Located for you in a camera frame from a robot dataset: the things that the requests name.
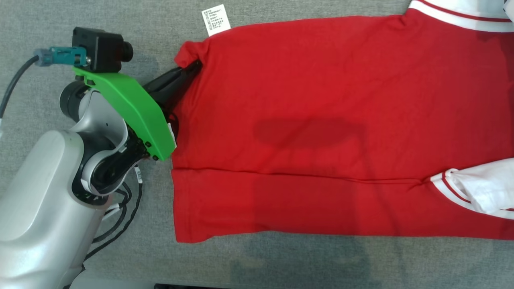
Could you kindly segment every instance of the teal connector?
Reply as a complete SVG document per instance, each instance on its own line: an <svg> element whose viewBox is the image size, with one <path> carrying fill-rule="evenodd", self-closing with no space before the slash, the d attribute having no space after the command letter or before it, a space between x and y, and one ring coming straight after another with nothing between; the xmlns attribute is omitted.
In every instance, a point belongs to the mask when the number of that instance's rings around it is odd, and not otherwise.
<svg viewBox="0 0 514 289"><path fill-rule="evenodd" d="M50 66L52 64L65 64L72 66L88 65L86 49L83 47L50 47L50 49L36 49L34 55L39 56L37 66Z"/></svg>

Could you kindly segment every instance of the red shirt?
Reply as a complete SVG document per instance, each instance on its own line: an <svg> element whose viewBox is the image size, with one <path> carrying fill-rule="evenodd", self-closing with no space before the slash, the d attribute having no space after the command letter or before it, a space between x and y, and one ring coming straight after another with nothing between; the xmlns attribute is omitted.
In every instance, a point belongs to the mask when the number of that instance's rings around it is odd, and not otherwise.
<svg viewBox="0 0 514 289"><path fill-rule="evenodd" d="M514 156L514 24L469 2L186 42L178 65L204 67L176 109L177 240L263 230L514 239L514 216L477 213L430 181Z"/></svg>

